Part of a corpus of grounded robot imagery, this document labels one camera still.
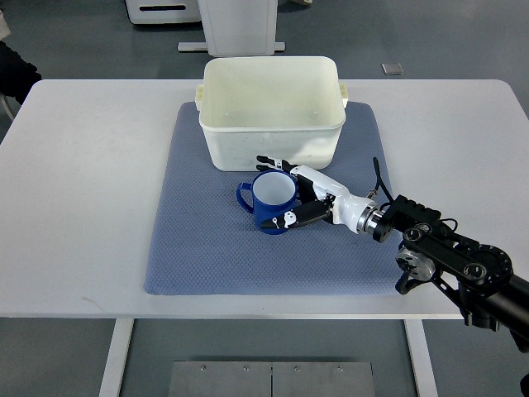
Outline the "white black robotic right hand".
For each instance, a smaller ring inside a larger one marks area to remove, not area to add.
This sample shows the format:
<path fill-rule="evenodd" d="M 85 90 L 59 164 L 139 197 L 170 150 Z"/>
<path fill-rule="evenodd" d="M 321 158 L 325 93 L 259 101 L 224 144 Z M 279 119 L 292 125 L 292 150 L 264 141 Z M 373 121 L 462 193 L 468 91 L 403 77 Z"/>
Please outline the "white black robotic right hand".
<path fill-rule="evenodd" d="M 350 193 L 343 184 L 306 165 L 292 165 L 286 160 L 257 157 L 260 171 L 282 170 L 292 176 L 298 186 L 301 204 L 285 213 L 264 220 L 264 229 L 292 229 L 324 220 L 345 225 L 356 234 L 371 233 L 383 212 L 370 197 Z"/>

